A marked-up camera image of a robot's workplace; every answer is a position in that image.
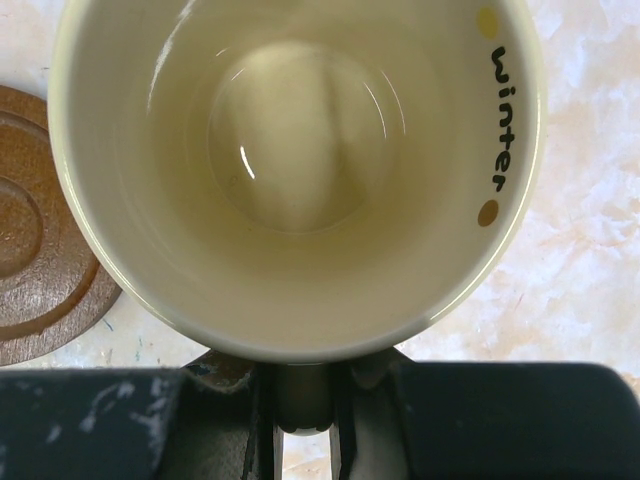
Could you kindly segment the dark brown coaster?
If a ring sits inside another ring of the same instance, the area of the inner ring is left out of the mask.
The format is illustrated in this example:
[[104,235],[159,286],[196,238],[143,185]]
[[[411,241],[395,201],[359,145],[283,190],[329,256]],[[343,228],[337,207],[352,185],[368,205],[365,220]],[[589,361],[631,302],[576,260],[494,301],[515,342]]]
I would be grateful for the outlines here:
[[2,87],[2,365],[66,345],[93,327],[120,293],[65,201],[45,101]]

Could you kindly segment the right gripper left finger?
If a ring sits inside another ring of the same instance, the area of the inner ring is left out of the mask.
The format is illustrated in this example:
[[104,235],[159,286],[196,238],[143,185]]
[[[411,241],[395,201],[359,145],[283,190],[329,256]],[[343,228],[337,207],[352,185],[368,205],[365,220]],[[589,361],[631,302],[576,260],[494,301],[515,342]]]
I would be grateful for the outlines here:
[[4,370],[4,479],[277,479],[280,435],[255,363]]

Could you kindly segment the cream yellow mug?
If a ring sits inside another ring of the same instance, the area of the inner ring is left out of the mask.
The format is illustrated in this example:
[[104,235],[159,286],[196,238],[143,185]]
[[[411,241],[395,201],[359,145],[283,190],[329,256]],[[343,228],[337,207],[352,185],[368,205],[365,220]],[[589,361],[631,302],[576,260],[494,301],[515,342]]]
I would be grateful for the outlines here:
[[523,1],[69,1],[48,117],[123,290],[276,367],[288,432],[329,367],[439,321],[524,216],[542,140]]

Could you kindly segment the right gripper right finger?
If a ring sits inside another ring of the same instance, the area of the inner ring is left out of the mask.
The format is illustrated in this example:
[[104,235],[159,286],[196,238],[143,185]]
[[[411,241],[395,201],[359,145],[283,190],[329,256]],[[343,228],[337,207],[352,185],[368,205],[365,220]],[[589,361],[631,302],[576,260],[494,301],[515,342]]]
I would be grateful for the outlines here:
[[635,479],[639,403],[593,363],[417,362],[394,349],[331,368],[337,479]]

